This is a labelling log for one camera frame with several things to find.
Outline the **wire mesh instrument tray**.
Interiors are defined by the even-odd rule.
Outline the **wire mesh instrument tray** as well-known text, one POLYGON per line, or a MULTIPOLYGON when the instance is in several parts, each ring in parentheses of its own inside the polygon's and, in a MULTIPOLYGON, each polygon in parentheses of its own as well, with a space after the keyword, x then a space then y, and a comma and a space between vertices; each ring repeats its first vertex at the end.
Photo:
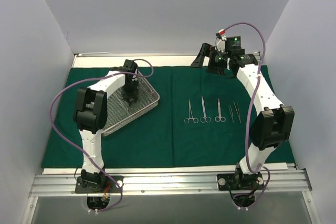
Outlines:
POLYGON ((158 105, 160 95, 146 78, 138 78, 138 100, 131 104, 122 100, 119 88, 107 100, 108 117, 102 135, 108 136, 158 105))

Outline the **steel tweezers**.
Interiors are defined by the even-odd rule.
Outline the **steel tweezers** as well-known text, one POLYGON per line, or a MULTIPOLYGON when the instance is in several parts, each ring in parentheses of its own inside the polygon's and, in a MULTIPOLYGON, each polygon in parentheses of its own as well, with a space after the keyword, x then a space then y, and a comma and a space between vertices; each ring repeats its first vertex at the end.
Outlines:
POLYGON ((232 106, 230 104, 228 105, 228 110, 229 110, 229 113, 230 113, 230 117, 232 119, 232 123, 234 123, 233 109, 232 109, 232 106))
POLYGON ((234 107, 235 107, 235 110, 236 110, 236 113, 237 113, 237 116, 238 116, 238 120, 241 123, 242 121, 241 121, 241 116, 240 116, 240 110, 239 110, 238 102, 234 101, 234 107))

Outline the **steel surgical scissors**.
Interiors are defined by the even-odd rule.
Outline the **steel surgical scissors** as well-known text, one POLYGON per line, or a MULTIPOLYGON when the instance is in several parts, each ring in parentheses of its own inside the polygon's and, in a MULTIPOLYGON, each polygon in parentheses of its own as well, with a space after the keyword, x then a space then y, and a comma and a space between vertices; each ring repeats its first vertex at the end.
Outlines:
POLYGON ((218 115, 215 117, 215 122, 226 122, 226 118, 222 116, 220 99, 218 99, 217 101, 217 110, 218 110, 218 115))

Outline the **steel needle holder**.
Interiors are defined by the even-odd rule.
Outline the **steel needle holder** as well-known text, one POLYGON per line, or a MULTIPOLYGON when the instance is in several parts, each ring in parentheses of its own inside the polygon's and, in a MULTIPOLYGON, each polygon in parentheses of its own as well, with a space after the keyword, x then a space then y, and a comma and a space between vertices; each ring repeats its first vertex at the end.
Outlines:
POLYGON ((207 116, 207 114, 206 114, 205 101, 204 101, 203 96, 201 96, 201 103, 202 103, 203 116, 200 117, 199 120, 200 120, 201 123, 210 123, 211 118, 209 116, 207 116))

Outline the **green surgical drape cloth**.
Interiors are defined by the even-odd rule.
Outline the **green surgical drape cloth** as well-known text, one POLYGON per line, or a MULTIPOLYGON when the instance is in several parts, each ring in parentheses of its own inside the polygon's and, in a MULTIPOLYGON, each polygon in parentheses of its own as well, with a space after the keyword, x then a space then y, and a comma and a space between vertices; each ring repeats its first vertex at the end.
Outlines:
POLYGON ((245 154, 245 127, 250 97, 237 79, 191 67, 142 67, 160 95, 158 105, 102 139, 107 168, 163 168, 234 165, 245 154), (210 123, 201 123, 201 96, 210 123), (226 122, 215 122, 220 99, 226 122), (185 124, 188 101, 198 118, 185 124), (238 102, 241 123, 234 107, 238 102), (232 106, 234 123, 228 105, 232 106))

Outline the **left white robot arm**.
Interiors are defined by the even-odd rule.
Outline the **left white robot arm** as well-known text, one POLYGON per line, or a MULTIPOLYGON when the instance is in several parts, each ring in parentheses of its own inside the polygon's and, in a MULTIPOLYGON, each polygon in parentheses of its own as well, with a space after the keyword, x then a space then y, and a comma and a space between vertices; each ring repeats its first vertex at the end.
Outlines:
POLYGON ((81 179, 94 192, 105 188, 104 162, 101 151, 101 133, 108 119, 108 98, 121 89, 121 99, 128 104, 139 97, 138 65, 130 61, 113 68, 104 79, 77 91, 73 120, 76 123, 85 151, 81 179))

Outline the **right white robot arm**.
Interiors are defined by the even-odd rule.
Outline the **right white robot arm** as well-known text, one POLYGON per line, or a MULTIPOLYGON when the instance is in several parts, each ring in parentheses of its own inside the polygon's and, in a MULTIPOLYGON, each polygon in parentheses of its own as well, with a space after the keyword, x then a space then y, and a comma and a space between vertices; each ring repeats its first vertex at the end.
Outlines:
POLYGON ((225 69, 232 71, 250 96, 248 113, 256 110, 257 117, 253 122, 247 116, 245 156, 237 165, 239 172, 233 175, 235 186, 244 189, 252 182, 251 174, 258 173, 269 155, 289 140, 295 112, 273 93, 261 73, 261 62, 253 54, 246 54, 237 43, 226 47, 224 52, 203 43, 191 66, 201 68, 206 57, 209 58, 207 72, 223 74, 225 69))

